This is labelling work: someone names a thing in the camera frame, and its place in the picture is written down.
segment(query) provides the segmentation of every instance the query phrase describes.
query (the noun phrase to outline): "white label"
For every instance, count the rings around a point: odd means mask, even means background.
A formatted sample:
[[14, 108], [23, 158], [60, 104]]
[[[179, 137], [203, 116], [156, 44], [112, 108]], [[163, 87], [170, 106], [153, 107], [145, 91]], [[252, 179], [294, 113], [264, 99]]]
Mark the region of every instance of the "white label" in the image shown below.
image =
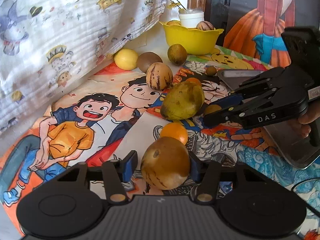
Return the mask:
[[308, 90], [308, 96], [309, 96], [309, 100], [312, 100], [320, 96], [320, 86]]

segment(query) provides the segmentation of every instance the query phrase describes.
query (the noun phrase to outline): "open mouth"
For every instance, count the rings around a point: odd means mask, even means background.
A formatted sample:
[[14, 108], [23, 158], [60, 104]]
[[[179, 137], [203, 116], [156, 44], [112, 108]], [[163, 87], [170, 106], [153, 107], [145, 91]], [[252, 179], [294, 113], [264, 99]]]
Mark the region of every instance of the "open mouth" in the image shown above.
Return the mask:
[[[130, 94], [130, 95], [133, 96], [134, 98], [138, 98], [138, 97], [135, 97], [133, 94]], [[149, 98], [149, 99], [139, 98], [139, 99], [142, 99], [142, 100], [150, 100], [150, 98]]]
[[102, 117], [103, 114], [99, 114], [99, 113], [96, 113], [96, 112], [84, 110], [83, 116], [84, 117], [89, 117], [89, 118], [92, 118], [92, 119], [97, 119], [97, 118]]

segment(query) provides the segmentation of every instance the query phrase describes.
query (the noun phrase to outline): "gray ribbed surface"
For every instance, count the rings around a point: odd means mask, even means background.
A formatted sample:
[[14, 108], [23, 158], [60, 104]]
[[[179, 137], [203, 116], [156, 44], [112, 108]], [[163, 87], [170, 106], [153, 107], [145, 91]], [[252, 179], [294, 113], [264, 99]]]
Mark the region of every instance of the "gray ribbed surface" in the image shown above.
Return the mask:
[[[253, 240], [224, 225], [213, 208], [194, 204], [188, 196], [135, 196], [112, 207], [102, 222], [73, 240]], [[298, 240], [296, 235], [283, 240]], [[24, 240], [37, 240], [27, 236]]]

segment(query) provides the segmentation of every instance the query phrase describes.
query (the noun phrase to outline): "yellow smiley face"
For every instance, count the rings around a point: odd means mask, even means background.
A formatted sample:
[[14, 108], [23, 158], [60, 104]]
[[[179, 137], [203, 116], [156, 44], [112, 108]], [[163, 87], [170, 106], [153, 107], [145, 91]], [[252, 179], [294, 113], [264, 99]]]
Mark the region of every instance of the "yellow smiley face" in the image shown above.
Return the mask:
[[219, 64], [229, 66], [233, 69], [254, 69], [248, 62], [220, 53], [212, 54], [211, 60]]

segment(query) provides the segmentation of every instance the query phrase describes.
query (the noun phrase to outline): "black hair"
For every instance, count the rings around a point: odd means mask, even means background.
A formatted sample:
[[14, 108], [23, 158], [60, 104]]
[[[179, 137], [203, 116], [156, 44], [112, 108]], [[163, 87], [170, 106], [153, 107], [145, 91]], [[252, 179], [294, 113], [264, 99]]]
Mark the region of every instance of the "black hair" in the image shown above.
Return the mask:
[[146, 76], [136, 78], [135, 80], [131, 80], [128, 82], [129, 87], [132, 85], [147, 85]]
[[114, 96], [114, 95], [110, 95], [110, 94], [106, 94], [106, 93], [94, 93], [94, 94], [90, 94], [87, 95], [83, 98], [81, 98], [79, 100], [79, 102], [76, 104], [76, 106], [81, 106], [82, 103], [89, 101], [90, 99], [92, 99], [93, 101], [96, 102], [108, 102], [111, 103], [111, 109], [110, 110], [114, 110], [118, 105], [119, 105], [119, 99]]

